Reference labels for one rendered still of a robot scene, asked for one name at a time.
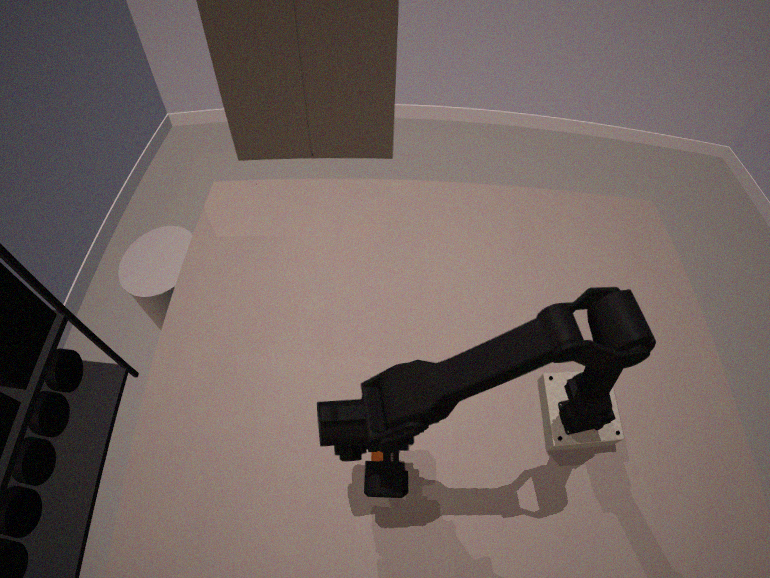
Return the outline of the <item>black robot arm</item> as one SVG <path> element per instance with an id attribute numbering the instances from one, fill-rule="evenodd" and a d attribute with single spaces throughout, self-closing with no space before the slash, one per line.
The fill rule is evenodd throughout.
<path id="1" fill-rule="evenodd" d="M 591 340 L 573 312 L 588 309 Z M 584 372 L 567 379 L 558 404 L 566 435 L 600 430 L 615 418 L 609 392 L 623 368 L 650 356 L 656 340 L 630 289 L 593 287 L 574 302 L 552 304 L 514 329 L 432 363 L 390 367 L 361 383 L 362 399 L 317 402 L 320 446 L 344 462 L 404 443 L 448 417 L 458 402 L 535 371 L 574 361 Z M 569 433 L 567 432 L 569 431 Z"/>

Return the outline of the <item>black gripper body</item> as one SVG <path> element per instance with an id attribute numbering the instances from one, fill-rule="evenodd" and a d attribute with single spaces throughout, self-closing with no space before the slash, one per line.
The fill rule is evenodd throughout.
<path id="1" fill-rule="evenodd" d="M 414 436 L 404 443 L 377 443 L 377 451 L 383 453 L 383 460 L 376 463 L 375 469 L 365 469 L 366 496 L 403 498 L 408 494 L 408 471 L 404 470 L 404 465 L 399 461 L 399 450 L 408 451 L 409 445 L 413 443 Z"/>

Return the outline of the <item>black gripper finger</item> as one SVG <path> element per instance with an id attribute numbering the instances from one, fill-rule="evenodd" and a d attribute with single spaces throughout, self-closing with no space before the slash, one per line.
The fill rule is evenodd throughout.
<path id="1" fill-rule="evenodd" d="M 375 469 L 376 463 L 379 463 L 379 461 L 365 461 L 365 469 Z M 405 470 L 405 462 L 401 462 L 404 465 Z"/>

